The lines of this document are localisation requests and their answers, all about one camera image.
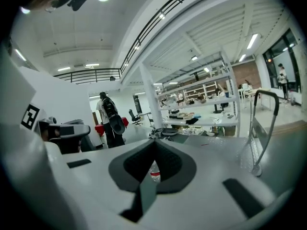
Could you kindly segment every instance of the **white panel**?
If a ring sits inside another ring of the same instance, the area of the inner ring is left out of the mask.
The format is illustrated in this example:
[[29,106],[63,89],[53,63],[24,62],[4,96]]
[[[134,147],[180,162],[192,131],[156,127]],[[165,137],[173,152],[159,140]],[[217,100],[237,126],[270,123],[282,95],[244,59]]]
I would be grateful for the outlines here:
[[279,56],[276,56],[275,58],[273,58],[273,60],[274,60],[274,65],[276,67],[277,74],[279,75],[279,71],[280,71],[280,68],[278,67],[278,65],[282,64],[284,67],[284,70],[286,71],[289,82],[295,82],[294,69],[293,69],[292,61],[291,61],[288,50],[283,52]]
[[36,90],[31,101],[33,104],[43,108],[47,116],[55,117],[59,124],[74,119],[82,119],[84,124],[91,127],[89,136],[93,145],[98,146],[101,144],[94,129],[95,124],[86,87],[28,68],[20,68],[20,71]]

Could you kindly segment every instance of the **black railing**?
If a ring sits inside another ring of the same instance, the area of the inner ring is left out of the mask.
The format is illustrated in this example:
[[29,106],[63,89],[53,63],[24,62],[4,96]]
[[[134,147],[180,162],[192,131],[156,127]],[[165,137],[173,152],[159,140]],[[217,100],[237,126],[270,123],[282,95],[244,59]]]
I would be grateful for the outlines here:
[[110,80],[110,77],[113,77],[113,80],[119,80],[121,74],[120,68],[105,68],[62,73],[59,75],[55,75],[54,77],[76,84],[82,84]]
[[150,19],[150,21],[144,26],[138,37],[135,39],[133,45],[131,46],[130,50],[128,51],[123,63],[120,67],[120,73],[123,74],[126,67],[129,65],[130,60],[134,56],[135,52],[137,51],[135,47],[140,47],[142,42],[147,37],[147,35],[155,28],[155,26],[162,20],[160,16],[166,16],[170,13],[175,7],[179,4],[183,3],[184,0],[169,0],[167,1],[159,10],[158,12]]

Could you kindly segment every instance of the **ceiling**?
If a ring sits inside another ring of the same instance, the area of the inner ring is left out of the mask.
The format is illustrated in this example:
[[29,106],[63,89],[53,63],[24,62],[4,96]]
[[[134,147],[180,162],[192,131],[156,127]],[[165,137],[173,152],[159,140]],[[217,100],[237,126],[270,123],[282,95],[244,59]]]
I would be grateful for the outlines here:
[[[186,66],[199,67],[219,57],[223,46],[229,60],[238,62],[243,54],[252,56],[274,31],[285,5],[279,0],[232,0],[213,7],[188,22],[184,31],[160,44],[144,61],[155,82],[166,82],[185,71]],[[247,46],[253,34],[253,47]],[[130,85],[142,84],[139,73]]]
[[32,11],[22,14],[27,19],[23,30],[34,31],[32,38],[51,74],[62,67],[74,70],[74,65],[86,63],[100,63],[101,68],[108,68],[115,54],[114,42],[122,36],[121,27],[129,24],[126,14],[131,13],[129,8],[136,1],[87,0],[78,11],[66,5],[52,13]]

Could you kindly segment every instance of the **black office chair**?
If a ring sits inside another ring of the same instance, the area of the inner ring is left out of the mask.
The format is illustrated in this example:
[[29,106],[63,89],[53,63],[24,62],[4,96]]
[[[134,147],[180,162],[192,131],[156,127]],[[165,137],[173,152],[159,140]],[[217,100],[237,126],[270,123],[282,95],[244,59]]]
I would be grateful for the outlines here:
[[140,123],[141,117],[139,117],[138,115],[135,116],[131,109],[129,110],[129,114],[130,114],[130,116],[132,118],[132,121],[134,122],[134,123],[132,123],[133,125],[141,126],[141,124],[143,124],[143,123]]

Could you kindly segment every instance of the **brick wall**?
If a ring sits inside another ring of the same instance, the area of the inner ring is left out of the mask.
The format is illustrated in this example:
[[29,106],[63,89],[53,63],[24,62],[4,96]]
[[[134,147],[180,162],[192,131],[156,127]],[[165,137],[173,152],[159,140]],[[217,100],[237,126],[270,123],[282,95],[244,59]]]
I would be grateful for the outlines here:
[[261,87],[260,76],[255,61],[234,66],[233,70],[237,85],[246,83],[245,80],[247,80],[253,86],[253,89]]

